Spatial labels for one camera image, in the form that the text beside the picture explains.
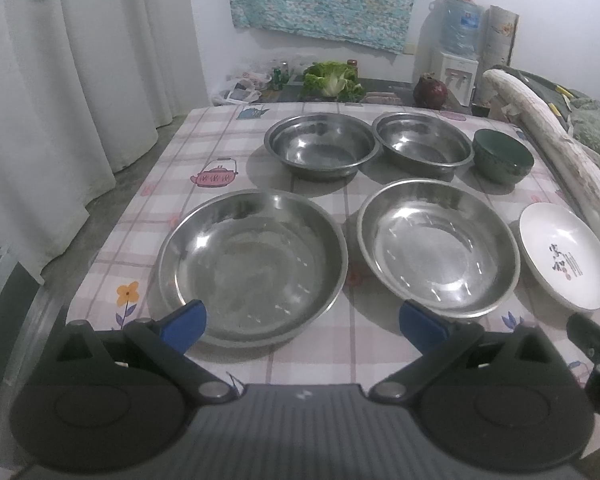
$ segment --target green bowl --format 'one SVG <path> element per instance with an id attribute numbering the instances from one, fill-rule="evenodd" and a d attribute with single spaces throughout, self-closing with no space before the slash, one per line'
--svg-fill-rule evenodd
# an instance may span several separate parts
<path id="1" fill-rule="evenodd" d="M 478 171 L 505 186 L 519 183 L 535 163 L 524 144 L 497 130 L 478 130 L 474 136 L 474 152 Z"/>

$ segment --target bowl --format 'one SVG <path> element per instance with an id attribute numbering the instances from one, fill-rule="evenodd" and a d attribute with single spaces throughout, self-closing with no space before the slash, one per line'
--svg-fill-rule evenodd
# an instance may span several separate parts
<path id="1" fill-rule="evenodd" d="M 347 273 L 340 227 L 310 200 L 245 190 L 200 205 L 158 256 L 162 300 L 172 312 L 206 306 L 202 341 L 266 346 L 297 335 L 336 300 Z"/>
<path id="2" fill-rule="evenodd" d="M 520 276 L 509 227 L 484 202 L 445 182 L 400 180 L 370 196 L 358 241 L 389 290 L 445 317 L 483 316 Z"/>
<path id="3" fill-rule="evenodd" d="M 292 173 L 308 180 L 346 178 L 373 158 L 380 144 L 364 121 L 342 114 L 311 114 L 274 124 L 264 145 Z"/>
<path id="4" fill-rule="evenodd" d="M 437 117 L 388 113 L 373 128 L 389 160 L 417 176 L 449 179 L 474 158 L 468 137 Z"/>
<path id="5" fill-rule="evenodd" d="M 478 130 L 474 136 L 474 152 L 478 171 L 505 186 L 519 183 L 535 163 L 534 156 L 522 142 L 497 130 Z"/>
<path id="6" fill-rule="evenodd" d="M 532 204 L 520 215 L 520 241 L 554 299 L 577 312 L 600 308 L 600 241 L 582 220 L 559 205 Z"/>

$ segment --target ribbed gray surface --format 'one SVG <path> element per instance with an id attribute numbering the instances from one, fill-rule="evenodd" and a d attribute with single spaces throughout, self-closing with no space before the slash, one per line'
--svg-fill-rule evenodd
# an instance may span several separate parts
<path id="1" fill-rule="evenodd" d="M 485 472 L 429 443 L 411 415 L 369 402 L 355 384 L 251 385 L 202 408 L 186 435 L 143 466 L 100 476 L 34 467 L 23 480 L 584 480 L 570 467 L 538 475 Z"/>

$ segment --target gray floor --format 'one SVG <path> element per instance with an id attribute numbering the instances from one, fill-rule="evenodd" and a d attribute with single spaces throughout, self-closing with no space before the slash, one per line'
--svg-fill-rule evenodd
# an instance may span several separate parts
<path id="1" fill-rule="evenodd" d="M 69 248 L 42 270 L 46 287 L 65 305 L 75 296 L 96 254 L 185 118 L 177 116 L 171 124 L 157 129 L 155 145 L 131 166 L 116 173 L 114 189 L 87 205 L 89 219 Z"/>
<path id="2" fill-rule="evenodd" d="M 46 286 L 66 305 L 74 297 L 98 250 L 115 227 L 126 205 L 138 191 L 173 134 L 184 122 L 176 117 L 171 124 L 158 128 L 158 141 L 145 155 L 116 174 L 116 187 L 88 206 L 90 217 L 64 254 L 42 271 Z M 578 468 L 591 480 L 600 480 L 600 450 L 578 463 Z"/>

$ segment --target white wall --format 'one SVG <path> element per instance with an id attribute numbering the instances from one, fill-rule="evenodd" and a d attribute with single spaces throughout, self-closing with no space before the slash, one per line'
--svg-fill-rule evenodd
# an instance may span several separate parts
<path id="1" fill-rule="evenodd" d="M 418 43 L 433 0 L 416 0 L 407 43 Z M 475 0 L 521 15 L 512 65 L 600 99 L 600 0 Z M 396 56 L 350 43 L 256 29 L 235 29 L 229 0 L 192 0 L 208 90 L 242 59 L 281 52 L 359 62 L 362 77 L 412 81 L 416 57 Z M 420 46 L 420 65 L 427 45 Z"/>

